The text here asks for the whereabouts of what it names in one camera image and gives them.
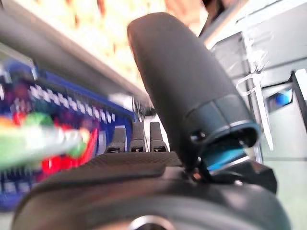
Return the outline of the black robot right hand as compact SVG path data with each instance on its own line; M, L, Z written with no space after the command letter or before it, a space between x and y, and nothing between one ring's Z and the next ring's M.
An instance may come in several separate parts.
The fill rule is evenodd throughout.
M227 73L174 16L128 40L170 152L110 153L35 186L14 230L289 230L271 168L241 158L261 130Z

